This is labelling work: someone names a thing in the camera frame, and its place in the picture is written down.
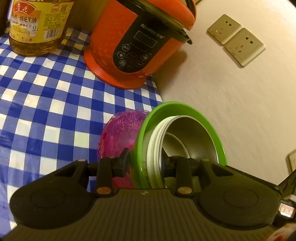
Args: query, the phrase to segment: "wall socket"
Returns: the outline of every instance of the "wall socket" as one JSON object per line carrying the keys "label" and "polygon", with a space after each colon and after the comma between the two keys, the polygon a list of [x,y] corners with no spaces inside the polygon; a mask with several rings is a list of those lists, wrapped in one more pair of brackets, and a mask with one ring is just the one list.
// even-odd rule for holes
{"label": "wall socket", "polygon": [[225,44],[240,29],[242,29],[242,26],[238,22],[223,14],[207,31],[219,43]]}
{"label": "wall socket", "polygon": [[245,28],[233,36],[224,47],[241,66],[246,66],[266,49],[265,45]]}

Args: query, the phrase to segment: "yellow label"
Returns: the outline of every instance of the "yellow label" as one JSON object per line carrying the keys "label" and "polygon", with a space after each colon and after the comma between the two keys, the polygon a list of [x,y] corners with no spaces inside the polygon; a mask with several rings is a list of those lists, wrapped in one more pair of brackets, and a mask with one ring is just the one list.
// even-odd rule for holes
{"label": "yellow label", "polygon": [[9,35],[24,43],[44,43],[61,37],[73,0],[14,0]]}

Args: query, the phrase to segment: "copper-colored screw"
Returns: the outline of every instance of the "copper-colored screw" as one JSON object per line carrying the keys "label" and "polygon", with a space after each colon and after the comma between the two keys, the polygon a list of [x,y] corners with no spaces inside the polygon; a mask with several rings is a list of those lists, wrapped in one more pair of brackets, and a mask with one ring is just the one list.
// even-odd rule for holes
{"label": "copper-colored screw", "polygon": [[109,194],[111,189],[109,187],[100,187],[96,190],[98,194]]}
{"label": "copper-colored screw", "polygon": [[192,189],[190,187],[180,187],[180,188],[178,188],[178,193],[190,194],[190,193],[192,193]]}

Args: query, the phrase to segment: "green rim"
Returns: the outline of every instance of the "green rim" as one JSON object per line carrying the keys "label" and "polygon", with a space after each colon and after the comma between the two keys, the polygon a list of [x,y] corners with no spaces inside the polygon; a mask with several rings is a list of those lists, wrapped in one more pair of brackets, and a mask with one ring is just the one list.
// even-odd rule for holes
{"label": "green rim", "polygon": [[174,115],[188,115],[197,119],[211,136],[217,151],[219,163],[224,166],[227,165],[222,143],[209,121],[201,113],[187,104],[166,102],[155,107],[146,117],[131,152],[131,178],[136,188],[151,188],[147,171],[142,163],[142,146],[145,133],[154,128],[163,119]]}

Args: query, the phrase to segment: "blue and white checkered tablecloth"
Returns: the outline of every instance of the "blue and white checkered tablecloth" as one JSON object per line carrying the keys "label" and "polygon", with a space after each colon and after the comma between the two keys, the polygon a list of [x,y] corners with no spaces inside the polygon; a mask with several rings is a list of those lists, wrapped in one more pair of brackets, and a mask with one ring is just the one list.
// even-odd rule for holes
{"label": "blue and white checkered tablecloth", "polygon": [[80,158],[96,162],[113,114],[162,101],[151,77],[135,90],[95,77],[82,55],[89,41],[89,32],[68,29],[53,53],[23,57],[0,37],[0,237],[16,225],[9,200],[19,187]]}

